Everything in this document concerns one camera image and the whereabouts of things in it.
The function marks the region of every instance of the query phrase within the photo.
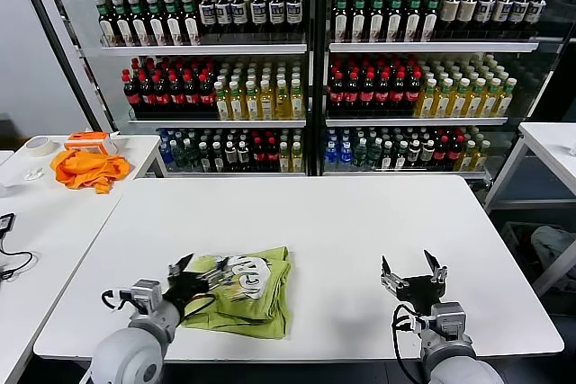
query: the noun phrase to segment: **red bottle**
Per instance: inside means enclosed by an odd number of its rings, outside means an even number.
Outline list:
[[[358,74],[353,72],[350,74],[348,86],[344,93],[345,106],[348,110],[356,107],[356,100],[358,99]]]

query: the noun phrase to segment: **bottle label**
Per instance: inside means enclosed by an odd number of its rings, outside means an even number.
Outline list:
[[[374,15],[370,20],[370,42],[378,42],[380,39],[380,31],[382,30],[383,18],[381,15]]]
[[[406,34],[404,35],[404,42],[414,41],[419,19],[420,16],[416,15],[415,13],[408,17],[408,21],[406,22]]]
[[[424,19],[424,26],[422,27],[422,42],[428,42],[432,39],[432,33],[434,32],[434,26],[436,25],[436,15],[430,13]]]
[[[469,156],[465,156],[462,159],[462,163],[460,164],[460,168],[458,171],[468,171],[470,169],[470,163],[472,162],[472,158]]]
[[[214,166],[216,166],[216,172],[221,173],[224,170],[224,160],[221,157],[215,157]]]
[[[286,3],[286,19],[289,24],[302,22],[302,2]]]
[[[144,22],[140,19],[136,19],[132,21],[132,24],[134,25],[134,29],[136,30],[136,34],[138,35],[140,45],[149,46],[150,37],[146,33],[146,27],[144,26]]]
[[[357,92],[346,92],[344,94],[344,99],[346,100],[347,103],[355,103],[356,99],[358,99],[358,93]]]
[[[460,7],[458,8],[458,13],[456,15],[456,20],[459,22],[469,22],[473,15],[474,10],[476,8],[476,1],[471,2],[460,2]]]
[[[382,158],[382,170],[390,170],[390,163],[392,160],[389,157]]]
[[[494,2],[480,0],[476,5],[476,11],[472,16],[475,22],[487,22],[490,19],[491,7]]]
[[[394,91],[390,92],[390,100],[395,103],[399,103],[402,100],[403,96],[404,92],[394,92]]]
[[[262,120],[270,121],[272,119],[272,103],[270,101],[262,101]]]
[[[498,1],[494,6],[494,12],[492,13],[493,22],[505,22],[508,19],[510,10],[512,9],[511,2]]]
[[[242,105],[240,101],[231,101],[230,105],[232,106],[232,118],[235,121],[242,120]]]
[[[378,103],[385,103],[388,101],[388,92],[374,92],[374,99]]]
[[[124,42],[127,47],[134,47],[134,39],[132,38],[132,33],[130,32],[130,26],[126,20],[118,20],[116,22],[120,28],[120,33],[124,38]]]
[[[364,16],[357,15],[352,21],[352,42],[360,42],[364,29]]]
[[[282,24],[285,15],[284,2],[280,2],[279,4],[270,2],[268,6],[270,9],[270,22],[272,24]]]
[[[512,11],[510,11],[510,15],[508,16],[509,22],[522,22],[524,20],[524,15],[526,15],[526,11],[528,9],[528,2],[519,2],[516,1],[512,5]]]
[[[524,21],[529,24],[534,24],[540,20],[540,15],[544,10],[544,4],[539,2],[530,2],[530,6],[526,11],[526,15],[524,16]]]
[[[466,98],[460,97],[456,98],[454,101],[454,107],[452,107],[452,112],[450,113],[450,117],[460,117],[462,115],[462,107],[464,107],[464,102]]]
[[[188,38],[190,38],[190,45],[198,45],[200,43],[200,33],[198,32],[198,23],[194,18],[186,18],[184,20]]]
[[[511,102],[512,102],[512,98],[509,96],[502,99],[500,101],[500,105],[498,106],[498,109],[496,110],[496,117],[504,117],[504,114],[506,114],[506,110],[508,109]]]
[[[478,105],[480,105],[480,98],[472,98],[470,105],[468,106],[466,117],[475,117],[476,111],[478,110]]]
[[[216,4],[216,17],[218,24],[231,24],[232,17],[228,14],[228,4]]]
[[[280,172],[281,173],[288,173],[290,171],[290,159],[287,157],[280,158]]]
[[[406,162],[406,158],[404,156],[398,156],[396,158],[396,165],[394,166],[394,170],[401,170]]]
[[[330,92],[330,101],[332,101],[333,103],[341,103],[343,99],[344,99],[343,92],[337,94],[334,92]]]
[[[374,92],[360,92],[360,101],[369,103],[374,97]]]
[[[258,120],[257,102],[253,99],[248,99],[247,106],[248,106],[248,117],[250,118],[251,121],[257,121]]]
[[[213,26],[216,24],[216,13],[213,4],[200,5],[200,20],[204,26]]]
[[[211,171],[210,169],[210,160],[206,159],[205,157],[203,157],[202,159],[200,159],[200,162],[202,163],[202,170],[205,173],[209,173]]]
[[[414,103],[418,100],[418,92],[406,92],[406,100],[410,103]]]
[[[252,9],[252,22],[254,24],[266,24],[266,5],[265,4],[250,4]]]
[[[442,1],[442,9],[440,10],[440,20],[443,22],[453,22],[458,13],[459,0],[444,0]]]
[[[185,103],[186,97],[183,94],[173,94],[172,95],[172,102],[173,103]]]
[[[220,115],[221,121],[228,120],[228,106],[226,105],[226,101],[218,101],[216,103],[216,107],[218,107],[218,114]]]
[[[482,171],[484,169],[484,163],[486,162],[486,156],[480,156],[476,160],[476,164],[472,168],[472,171]]]
[[[394,42],[398,38],[398,27],[400,26],[400,16],[391,15],[388,19],[388,29],[386,29],[386,42]]]
[[[334,29],[334,41],[344,42],[345,36],[346,36],[346,16],[337,15]]]
[[[180,24],[175,18],[168,18],[168,29],[172,35],[172,42],[174,45],[182,45],[182,32],[180,32]]]
[[[110,24],[110,22],[106,21],[106,20],[102,20],[100,22],[100,29],[102,29],[102,33],[104,34],[104,37],[106,38],[106,42],[109,46],[113,47],[115,45],[115,35],[114,35],[114,31],[112,30],[112,26]]]
[[[166,45],[166,35],[164,34],[164,29],[162,29],[162,22],[157,18],[153,18],[150,20],[150,26],[154,32],[157,45]]]
[[[246,3],[232,4],[232,21],[234,24],[246,24],[248,22]]]

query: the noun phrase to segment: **white tabletop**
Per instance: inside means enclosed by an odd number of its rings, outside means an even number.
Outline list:
[[[536,295],[457,176],[138,179],[107,220],[34,345],[42,357],[88,359],[126,327],[100,294],[140,278],[166,281],[191,252],[288,246],[289,335],[260,340],[178,328],[168,362],[392,359],[397,300],[380,284],[381,255],[400,276],[429,274],[423,249],[448,266],[444,301],[460,301],[480,356],[563,349]],[[420,341],[400,335],[418,357]]]
[[[52,137],[61,143],[66,137]],[[130,162],[128,177],[115,182],[109,195],[94,188],[71,191],[54,179],[48,156],[32,158],[21,148],[0,165],[0,183],[8,195],[0,198],[0,215],[13,212],[13,229],[4,238],[9,252],[29,250],[38,260],[13,281],[0,282],[0,382],[16,382],[23,372],[33,342],[66,287],[98,230],[121,197],[122,189],[149,165],[158,147],[154,136],[118,137],[120,155]],[[41,179],[25,182],[24,172],[42,167]],[[0,266],[14,267],[21,258],[0,255]]]
[[[526,144],[576,194],[576,123],[520,123]]]

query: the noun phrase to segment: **refrigerator shelf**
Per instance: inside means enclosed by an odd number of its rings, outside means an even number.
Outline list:
[[[529,53],[537,41],[332,42],[333,53]]]
[[[488,126],[503,125],[508,117],[454,117],[447,119],[419,118],[380,118],[380,119],[326,119],[326,126],[338,128],[343,126]]]

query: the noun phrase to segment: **juice bottle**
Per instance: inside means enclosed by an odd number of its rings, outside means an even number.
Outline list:
[[[484,78],[477,78],[474,82],[474,87],[472,92],[466,95],[466,101],[464,102],[464,107],[462,107],[462,113],[464,117],[475,117],[478,106],[480,105],[480,100],[482,98],[482,93],[484,92],[484,86],[486,85],[486,80]]]
[[[292,88],[290,89],[290,100],[292,102],[292,118],[300,120],[304,118],[304,98],[302,96],[302,88],[300,87],[300,80],[292,80]]]
[[[291,118],[290,96],[286,88],[286,80],[278,80],[276,88],[276,106],[274,110],[275,118],[279,121],[287,121]]]
[[[496,103],[494,104],[492,113],[490,114],[491,117],[504,117],[506,110],[512,101],[512,92],[514,92],[514,86],[516,85],[516,82],[516,78],[509,78],[506,80],[504,91],[501,93]]]
[[[260,105],[262,105],[262,120],[270,121],[273,118],[274,94],[270,90],[270,82],[260,82]]]
[[[420,91],[416,109],[414,110],[414,117],[421,119],[428,119],[430,117],[430,109],[434,101],[434,91],[436,90],[436,80],[429,78],[426,80],[426,86]]]
[[[498,89],[500,87],[500,79],[492,78],[488,91],[484,92],[480,100],[480,105],[476,111],[476,117],[490,117],[496,98],[499,95]]]
[[[441,119],[446,116],[446,107],[450,98],[451,88],[452,78],[445,78],[440,85],[439,90],[436,90],[434,95],[432,109],[430,110],[431,117]]]
[[[468,78],[462,78],[456,89],[456,92],[450,95],[450,102],[448,103],[448,108],[446,113],[448,117],[461,117],[462,107],[466,102],[466,96],[470,92],[470,80]]]

